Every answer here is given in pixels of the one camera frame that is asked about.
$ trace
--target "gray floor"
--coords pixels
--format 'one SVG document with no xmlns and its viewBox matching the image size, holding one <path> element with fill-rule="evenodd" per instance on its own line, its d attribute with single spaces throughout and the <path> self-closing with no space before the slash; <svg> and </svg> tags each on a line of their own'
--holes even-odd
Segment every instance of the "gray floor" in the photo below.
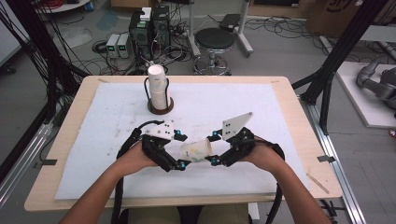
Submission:
<svg viewBox="0 0 396 224">
<path fill-rule="evenodd" d="M 73 49 L 80 60 L 87 61 L 98 57 L 91 50 L 94 42 L 106 39 L 112 32 L 128 30 L 129 21 L 124 17 L 130 17 L 130 13 L 110 11 L 108 5 L 103 4 L 92 13 L 77 9 L 73 13 L 57 14 L 55 19 L 64 23 L 78 21 L 70 25 L 86 27 L 91 31 L 92 41 Z M 197 19 L 196 24 L 206 20 L 210 19 Z M 326 60 L 326 55 L 322 49 L 314 46 L 312 38 L 283 38 L 263 27 L 256 30 L 247 28 L 245 35 L 254 49 L 249 58 L 238 44 L 222 55 L 231 66 L 233 76 L 284 76 L 292 83 L 314 73 Z M 366 43 L 360 43 L 349 60 L 356 60 L 355 55 L 372 59 L 378 56 L 378 53 L 367 49 L 365 45 Z M 20 52 L 11 62 L 17 68 L 17 73 L 7 74 L 2 71 L 0 75 L 0 161 L 4 160 L 46 103 L 45 85 L 29 59 Z M 388 57 L 384 57 L 384 62 L 388 62 Z M 88 68 L 93 74 L 99 74 L 101 70 L 96 64 L 90 64 Z M 168 68 L 168 75 L 192 75 L 192 61 L 172 63 Z M 389 137 L 386 129 L 364 126 L 337 78 L 334 79 L 332 88 L 329 132 L 367 223 L 396 223 L 396 196 L 393 193 L 396 188 L 395 139 Z M 49 148 L 50 144 L 44 149 L 44 156 Z M 0 210 L 2 223 L 54 223 L 64 215 L 64 211 L 31 213 L 24 210 L 23 204 L 39 172 L 33 168 L 36 161 L 38 158 Z M 344 207 L 342 200 L 333 201 L 335 206 Z M 260 223 L 265 222 L 265 214 L 270 206 L 270 203 L 259 204 L 262 218 Z M 110 214 L 109 209 L 105 210 L 100 223 L 108 223 Z M 338 215 L 336 220 L 339 223 L 349 223 L 345 211 L 338 211 Z M 291 222 L 290 211 L 283 203 L 275 223 Z"/>
</svg>

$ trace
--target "wooden table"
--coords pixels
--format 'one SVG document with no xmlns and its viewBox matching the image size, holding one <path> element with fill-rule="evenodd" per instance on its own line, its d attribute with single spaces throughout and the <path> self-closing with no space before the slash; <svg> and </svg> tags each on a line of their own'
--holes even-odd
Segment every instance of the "wooden table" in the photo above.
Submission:
<svg viewBox="0 0 396 224">
<path fill-rule="evenodd" d="M 54 200 L 64 172 L 68 153 L 78 136 L 78 130 L 90 108 L 96 89 L 102 82 L 143 83 L 146 77 L 86 77 L 70 107 L 64 123 L 47 157 L 57 160 L 54 166 L 43 166 L 26 200 L 27 211 L 49 211 L 69 209 L 76 200 Z M 323 150 L 310 123 L 285 77 L 192 77 L 168 76 L 171 83 L 261 83 L 271 84 L 278 100 L 283 117 L 289 127 L 291 138 L 300 157 L 315 198 L 341 197 L 342 191 L 332 168 L 327 162 L 319 162 Z M 274 196 L 264 194 L 223 195 L 205 197 L 177 198 L 139 198 L 123 199 L 124 207 L 214 204 L 214 203 L 252 203 L 272 201 Z M 110 199 L 106 207 L 111 207 Z"/>
</svg>

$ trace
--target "hand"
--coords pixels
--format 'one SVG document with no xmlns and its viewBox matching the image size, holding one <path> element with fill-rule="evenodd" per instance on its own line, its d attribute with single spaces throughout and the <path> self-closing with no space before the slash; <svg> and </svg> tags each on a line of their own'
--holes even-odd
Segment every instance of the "hand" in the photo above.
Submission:
<svg viewBox="0 0 396 224">
<path fill-rule="evenodd" d="M 255 136 L 256 140 L 262 140 L 260 137 Z M 255 143 L 255 147 L 241 161 L 249 161 L 271 174 L 276 171 L 279 166 L 286 164 L 279 155 L 277 155 L 270 147 L 263 143 Z"/>
<path fill-rule="evenodd" d="M 112 170 L 121 178 L 150 166 L 157 166 L 157 164 L 145 155 L 142 150 L 142 143 L 137 142 L 123 156 L 116 160 L 109 167 L 109 170 Z"/>
</svg>

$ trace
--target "forearm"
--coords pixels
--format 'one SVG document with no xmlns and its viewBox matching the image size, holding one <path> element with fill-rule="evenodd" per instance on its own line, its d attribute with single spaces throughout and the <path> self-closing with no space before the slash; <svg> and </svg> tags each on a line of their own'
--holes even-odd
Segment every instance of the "forearm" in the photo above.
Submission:
<svg viewBox="0 0 396 224">
<path fill-rule="evenodd" d="M 67 212 L 60 223 L 97 223 L 119 177 L 107 169 Z"/>
<path fill-rule="evenodd" d="M 273 175 L 282 188 L 295 223 L 331 223 L 298 176 L 283 162 Z"/>
</svg>

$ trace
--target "stool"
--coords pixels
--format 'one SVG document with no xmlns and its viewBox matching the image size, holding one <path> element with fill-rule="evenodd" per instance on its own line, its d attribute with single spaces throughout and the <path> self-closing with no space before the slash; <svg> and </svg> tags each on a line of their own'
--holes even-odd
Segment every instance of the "stool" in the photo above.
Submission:
<svg viewBox="0 0 396 224">
<path fill-rule="evenodd" d="M 233 47 L 233 35 L 218 28 L 206 28 L 195 35 L 195 45 L 209 52 L 209 55 L 199 56 L 194 60 L 193 71 L 196 75 L 226 75 L 231 74 L 227 62 L 220 53 Z"/>
</svg>

